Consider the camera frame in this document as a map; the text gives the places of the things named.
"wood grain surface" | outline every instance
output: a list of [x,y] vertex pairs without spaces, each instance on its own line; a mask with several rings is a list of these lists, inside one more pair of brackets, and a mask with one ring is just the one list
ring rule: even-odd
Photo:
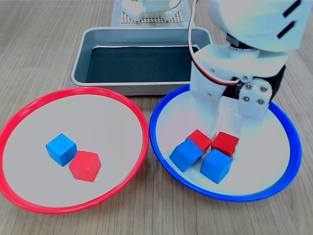
[[[210,22],[207,1],[195,23],[216,44],[225,35]],[[70,80],[82,33],[110,26],[113,1],[0,1],[0,126]],[[303,160],[281,193],[250,203],[200,195],[175,180],[149,147],[135,178],[101,205],[45,215],[18,208],[0,195],[0,235],[311,235],[313,234],[313,15],[301,49],[289,52],[286,78],[274,102],[300,135]],[[132,97],[150,120],[161,97]]]

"toy block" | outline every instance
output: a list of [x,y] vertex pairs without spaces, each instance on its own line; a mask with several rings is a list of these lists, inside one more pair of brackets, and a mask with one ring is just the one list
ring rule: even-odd
[[77,145],[64,134],[60,134],[45,145],[49,156],[61,166],[68,164],[77,153]]
[[187,139],[174,149],[170,159],[182,172],[185,172],[203,154],[201,149],[191,139]]
[[69,169],[76,180],[94,182],[101,168],[98,154],[78,151]]
[[238,141],[237,137],[220,132],[214,139],[211,149],[217,149],[232,158]]
[[233,159],[217,149],[213,149],[202,162],[200,172],[219,184],[228,174]]
[[195,130],[190,136],[186,138],[186,140],[187,139],[191,139],[192,142],[195,143],[203,153],[205,153],[212,144],[212,140],[199,130]]

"blue rim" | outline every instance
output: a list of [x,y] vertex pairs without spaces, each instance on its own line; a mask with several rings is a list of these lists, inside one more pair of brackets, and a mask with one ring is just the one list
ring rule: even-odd
[[210,192],[207,190],[204,190],[187,180],[185,180],[183,177],[181,177],[176,171],[174,171],[170,165],[166,162],[166,160],[163,158],[161,151],[157,144],[157,137],[156,137],[156,125],[157,125],[157,119],[162,112],[163,108],[166,106],[167,103],[169,103],[174,97],[177,95],[187,92],[190,90],[190,86],[186,85],[183,87],[180,87],[168,95],[166,95],[161,102],[157,105],[155,108],[151,120],[150,120],[150,141],[152,148],[160,161],[160,163],[164,166],[164,168],[178,181],[180,181],[182,184],[186,185],[190,189],[201,193],[203,195],[206,195],[208,197],[212,197],[219,200],[224,201],[232,201],[232,202],[249,202],[249,201],[256,201],[261,200],[267,197],[271,197],[278,192],[282,191],[285,187],[287,187],[295,178],[297,175],[300,165],[301,165],[301,158],[302,158],[302,149],[301,149],[301,141],[300,137],[297,133],[297,130],[291,120],[288,118],[288,116],[274,103],[271,103],[269,105],[269,109],[276,115],[276,117],[280,120],[283,127],[285,128],[285,131],[287,133],[289,144],[290,144],[290,161],[287,167],[287,170],[285,171],[284,175],[271,187],[258,192],[254,194],[249,195],[243,195],[243,196],[231,196],[231,195],[223,195],[218,194],[214,192]]

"blue cube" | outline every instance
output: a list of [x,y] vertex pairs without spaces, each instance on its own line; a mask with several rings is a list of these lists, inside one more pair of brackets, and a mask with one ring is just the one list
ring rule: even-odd
[[191,139],[187,139],[175,148],[170,159],[182,172],[185,172],[203,154],[201,149]]
[[61,166],[68,164],[77,153],[77,145],[64,134],[46,144],[48,154]]
[[200,172],[219,184],[228,174],[233,159],[217,149],[213,149],[203,160]]

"red cube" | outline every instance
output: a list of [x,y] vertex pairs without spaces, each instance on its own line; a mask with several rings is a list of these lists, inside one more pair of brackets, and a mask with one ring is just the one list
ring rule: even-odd
[[232,158],[238,141],[239,138],[220,132],[212,143],[212,150],[217,149]]
[[195,130],[190,136],[186,138],[186,140],[187,139],[191,139],[192,142],[195,143],[196,146],[198,146],[198,148],[201,149],[203,153],[208,150],[212,143],[212,140],[210,140],[208,136],[206,136],[199,130]]
[[73,177],[77,180],[94,182],[101,168],[98,154],[78,151],[69,165]]

